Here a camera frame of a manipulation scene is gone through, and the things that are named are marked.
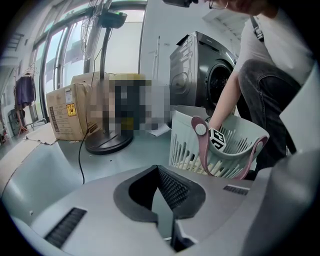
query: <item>black cable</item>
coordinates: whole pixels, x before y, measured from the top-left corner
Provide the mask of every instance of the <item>black cable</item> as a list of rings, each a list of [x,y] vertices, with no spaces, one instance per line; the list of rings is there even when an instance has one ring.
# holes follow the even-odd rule
[[[100,51],[98,52],[98,54],[96,55],[96,57],[94,58],[94,61],[93,61],[93,74],[92,74],[92,79],[91,79],[91,86],[94,82],[94,76],[95,76],[95,69],[96,69],[96,59],[98,58],[100,52],[102,50],[102,47],[100,49]],[[85,122],[86,122],[86,133],[81,141],[81,144],[80,144],[80,148],[79,148],[79,154],[78,154],[78,162],[79,162],[79,167],[80,167],[80,171],[81,171],[81,175],[82,175],[82,185],[85,184],[85,175],[84,175],[84,171],[82,170],[82,166],[81,166],[81,161],[80,161],[80,152],[81,152],[81,148],[82,148],[82,144],[84,143],[88,133],[89,133],[89,125],[88,125],[88,120],[87,120],[87,108],[88,106],[86,105],[85,106]]]

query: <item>vent grille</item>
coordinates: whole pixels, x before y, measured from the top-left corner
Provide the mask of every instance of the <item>vent grille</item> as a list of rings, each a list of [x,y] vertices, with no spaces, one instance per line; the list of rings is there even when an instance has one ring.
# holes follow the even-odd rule
[[[79,208],[71,209],[44,239],[53,246],[61,248],[86,213],[86,210]]]
[[[250,190],[250,188],[247,188],[247,187],[233,186],[233,185],[226,185],[223,189],[232,193],[243,195],[243,196],[246,196]]]

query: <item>person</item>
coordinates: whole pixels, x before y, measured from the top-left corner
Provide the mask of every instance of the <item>person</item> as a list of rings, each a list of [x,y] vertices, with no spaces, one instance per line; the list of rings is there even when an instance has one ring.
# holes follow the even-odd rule
[[[293,21],[268,0],[205,2],[209,2],[211,8],[228,9],[254,18],[244,25],[239,58],[209,126],[218,130],[237,105],[242,118],[264,128],[270,135],[256,159],[255,170],[273,167],[286,156],[287,147],[292,153],[295,151],[279,115],[309,76],[315,62],[313,53]]]

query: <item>jeans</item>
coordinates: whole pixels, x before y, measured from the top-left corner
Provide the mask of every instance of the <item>jeans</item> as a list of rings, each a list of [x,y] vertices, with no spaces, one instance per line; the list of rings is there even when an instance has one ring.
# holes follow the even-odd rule
[[[273,167],[294,151],[294,144],[280,120],[280,113],[298,93],[301,86],[287,73],[260,60],[247,60],[238,76],[242,96],[239,114],[265,129],[270,138],[256,158],[256,171]]]

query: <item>washing machine door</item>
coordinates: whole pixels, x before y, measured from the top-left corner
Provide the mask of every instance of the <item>washing machine door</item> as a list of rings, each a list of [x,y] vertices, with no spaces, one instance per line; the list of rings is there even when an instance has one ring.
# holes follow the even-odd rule
[[[231,66],[224,60],[216,60],[208,72],[208,75],[205,79],[207,83],[207,100],[213,110],[216,108],[220,95],[231,73]]]

